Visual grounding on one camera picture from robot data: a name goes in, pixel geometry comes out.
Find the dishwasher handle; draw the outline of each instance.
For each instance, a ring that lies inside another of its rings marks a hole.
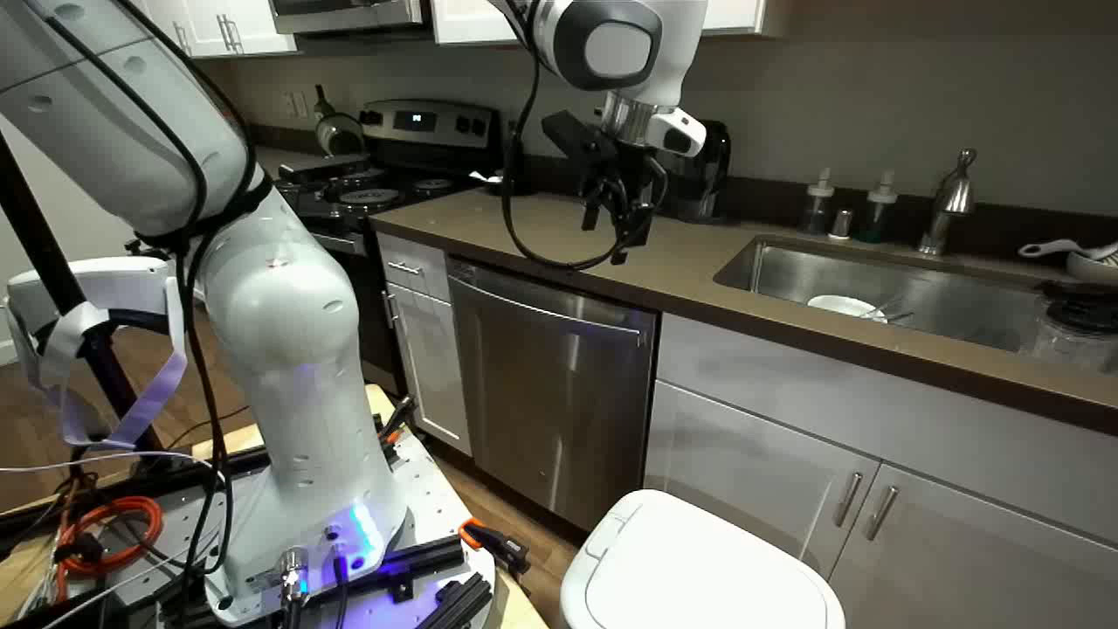
[[[609,323],[591,323],[591,319],[570,319],[570,314],[560,314],[560,310],[549,310],[549,306],[536,306],[536,305],[524,305],[524,299],[513,299],[513,296],[482,290],[482,288],[466,283],[466,279],[457,279],[457,277],[452,277],[452,283],[461,288],[461,290],[470,290],[470,293],[479,293],[479,296],[486,296],[486,299],[497,299],[497,305],[507,305],[507,306],[516,306],[516,310],[528,310],[528,314],[560,323],[560,324],[593,328],[593,332],[609,332],[609,337],[628,337],[636,347],[643,344],[643,328],[626,328],[626,324],[609,324]]]

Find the stainless steel sink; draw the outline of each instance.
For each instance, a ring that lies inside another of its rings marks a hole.
[[[1029,351],[1047,306],[1038,279],[826,242],[751,242],[716,283],[793,305],[820,293],[855,296],[885,310],[886,324],[995,351]]]

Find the stainless steel dishwasher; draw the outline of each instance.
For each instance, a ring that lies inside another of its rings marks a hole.
[[[658,314],[452,263],[471,455],[570,525],[643,483]]]

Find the stove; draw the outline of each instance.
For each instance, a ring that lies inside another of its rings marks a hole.
[[[275,187],[354,279],[360,355],[375,375],[393,378],[371,380],[402,396],[402,355],[382,306],[385,270],[371,215],[477,187],[471,171],[499,168],[499,116],[479,105],[400,98],[367,105],[360,126],[367,155],[283,164]]]

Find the wall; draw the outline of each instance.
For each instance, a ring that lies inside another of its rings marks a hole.
[[[118,255],[131,242],[131,226],[105,214],[83,187],[72,184],[28,137],[20,137],[5,116],[0,132],[10,143],[60,248],[67,258]],[[10,277],[32,270],[20,242],[0,214],[0,293]],[[0,363],[14,360],[6,324],[0,323]]]
[[[212,67],[266,126],[312,126],[312,84],[336,105],[438,94],[513,112],[516,50],[382,44],[367,56]],[[546,81],[541,112],[599,98]],[[728,120],[735,176],[842,184],[896,168],[931,192],[959,147],[978,147],[978,198],[1118,215],[1118,3],[1112,0],[798,0],[783,40],[706,40],[685,105]]]

